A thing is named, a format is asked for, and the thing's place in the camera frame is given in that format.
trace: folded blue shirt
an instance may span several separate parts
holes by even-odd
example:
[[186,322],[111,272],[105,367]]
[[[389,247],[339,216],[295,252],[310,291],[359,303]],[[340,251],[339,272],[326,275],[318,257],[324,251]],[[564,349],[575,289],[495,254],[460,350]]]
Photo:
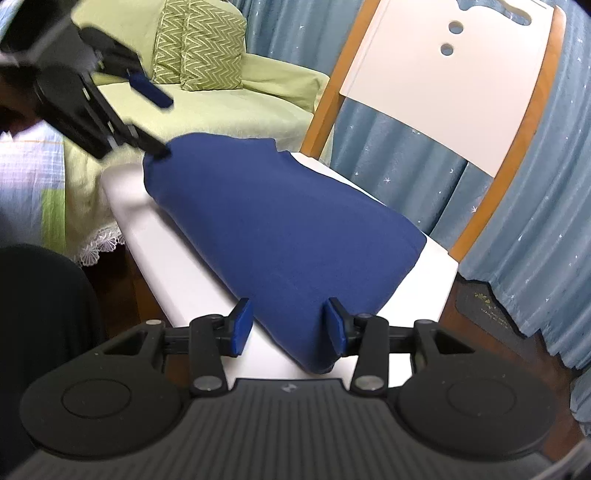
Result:
[[426,237],[405,217],[277,152],[272,139],[194,133],[144,158],[146,190],[236,297],[304,369],[337,355],[323,305],[377,313]]

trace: white chair seat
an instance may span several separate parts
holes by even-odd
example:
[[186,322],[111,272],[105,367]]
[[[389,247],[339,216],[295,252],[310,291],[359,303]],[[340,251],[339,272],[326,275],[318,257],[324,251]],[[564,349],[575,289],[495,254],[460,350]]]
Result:
[[[294,156],[305,166],[359,189],[315,159],[299,153]],[[146,192],[141,165],[108,168],[102,185],[127,248],[173,326],[186,326],[195,317],[232,310],[236,299]],[[439,320],[456,273],[457,262],[427,237],[416,266],[379,314],[397,326],[410,327],[417,319]],[[408,357],[390,356],[390,386],[401,385],[411,376]],[[356,360],[340,359],[325,377],[342,378],[348,387]],[[242,356],[223,361],[230,386],[236,378],[314,377],[302,371],[258,325]]]

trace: chevron pattern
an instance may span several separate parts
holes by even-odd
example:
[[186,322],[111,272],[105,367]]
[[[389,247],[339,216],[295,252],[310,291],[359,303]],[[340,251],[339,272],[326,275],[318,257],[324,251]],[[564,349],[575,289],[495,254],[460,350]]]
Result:
[[181,83],[183,30],[188,11],[188,0],[167,0],[164,4],[154,44],[154,83]]
[[181,51],[183,90],[242,88],[246,19],[206,0],[190,0]]

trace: plaid blanket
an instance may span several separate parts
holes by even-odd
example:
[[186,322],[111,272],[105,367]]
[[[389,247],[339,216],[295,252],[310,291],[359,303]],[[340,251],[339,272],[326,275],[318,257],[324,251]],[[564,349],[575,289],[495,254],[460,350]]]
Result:
[[[0,38],[22,0],[0,3]],[[0,137],[0,247],[66,250],[63,137],[45,122]]]

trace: gray mat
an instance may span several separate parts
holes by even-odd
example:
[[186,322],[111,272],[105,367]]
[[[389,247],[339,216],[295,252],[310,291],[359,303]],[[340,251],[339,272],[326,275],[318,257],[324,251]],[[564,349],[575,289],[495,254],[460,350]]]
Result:
[[488,284],[461,281],[456,296],[456,309],[524,360],[535,361],[535,339],[527,338],[519,332]]

